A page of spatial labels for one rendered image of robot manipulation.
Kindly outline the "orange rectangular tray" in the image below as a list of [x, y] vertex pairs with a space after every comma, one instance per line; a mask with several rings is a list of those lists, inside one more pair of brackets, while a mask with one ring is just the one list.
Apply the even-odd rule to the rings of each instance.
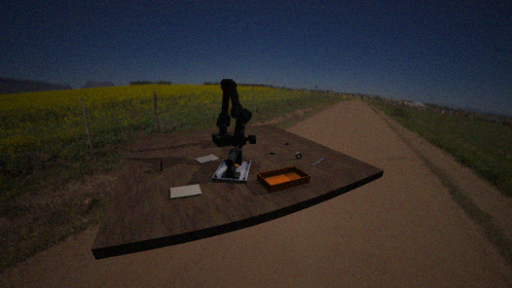
[[310, 180], [310, 175], [295, 166], [257, 173], [257, 181], [270, 193], [298, 187], [309, 183]]

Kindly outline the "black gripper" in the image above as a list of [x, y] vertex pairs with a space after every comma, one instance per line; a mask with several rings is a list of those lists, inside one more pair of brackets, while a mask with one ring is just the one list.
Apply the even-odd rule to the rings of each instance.
[[246, 141], [249, 141], [250, 144], [256, 144], [256, 135], [248, 134], [248, 137], [244, 137], [245, 127], [241, 125], [235, 126], [234, 136], [229, 136], [229, 133], [222, 133], [221, 140], [223, 143], [228, 143], [231, 141], [231, 144], [234, 145], [234, 148], [237, 146], [236, 140], [239, 140], [239, 148], [242, 148], [243, 145], [246, 145]]

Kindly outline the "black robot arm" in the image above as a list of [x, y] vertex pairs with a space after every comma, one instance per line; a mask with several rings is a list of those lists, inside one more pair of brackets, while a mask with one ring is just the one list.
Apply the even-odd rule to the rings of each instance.
[[227, 126], [230, 126], [230, 116], [228, 114], [230, 106], [230, 96], [232, 99], [231, 116], [236, 119], [236, 126], [241, 125], [245, 127], [252, 117], [252, 113], [247, 108], [242, 108], [238, 101], [238, 85], [232, 79], [223, 79], [221, 81], [221, 89], [223, 91], [222, 98], [222, 113], [217, 120], [217, 126], [220, 126], [220, 133], [227, 133]]

